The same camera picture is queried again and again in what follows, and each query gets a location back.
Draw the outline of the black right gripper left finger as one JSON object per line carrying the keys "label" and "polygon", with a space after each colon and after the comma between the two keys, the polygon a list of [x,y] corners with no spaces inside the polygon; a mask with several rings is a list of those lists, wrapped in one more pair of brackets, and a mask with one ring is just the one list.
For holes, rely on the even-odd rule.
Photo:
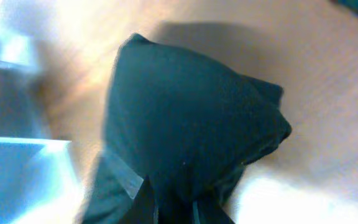
{"label": "black right gripper left finger", "polygon": [[134,199],[132,207],[118,224],[158,224],[159,210],[154,190],[146,177]]}

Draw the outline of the black garment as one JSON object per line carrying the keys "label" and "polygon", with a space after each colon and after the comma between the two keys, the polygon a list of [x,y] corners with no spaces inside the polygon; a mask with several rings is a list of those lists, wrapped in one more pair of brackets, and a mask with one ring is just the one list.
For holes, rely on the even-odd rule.
{"label": "black garment", "polygon": [[104,147],[83,223],[118,223],[146,177],[158,223],[193,223],[193,202],[223,209],[247,165],[291,134],[280,86],[134,34],[119,49]]}

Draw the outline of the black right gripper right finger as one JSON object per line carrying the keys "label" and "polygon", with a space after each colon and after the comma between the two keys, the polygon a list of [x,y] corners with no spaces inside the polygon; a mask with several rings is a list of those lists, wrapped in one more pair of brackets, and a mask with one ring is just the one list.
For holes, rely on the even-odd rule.
{"label": "black right gripper right finger", "polygon": [[234,224],[212,196],[204,196],[193,202],[193,224]]}

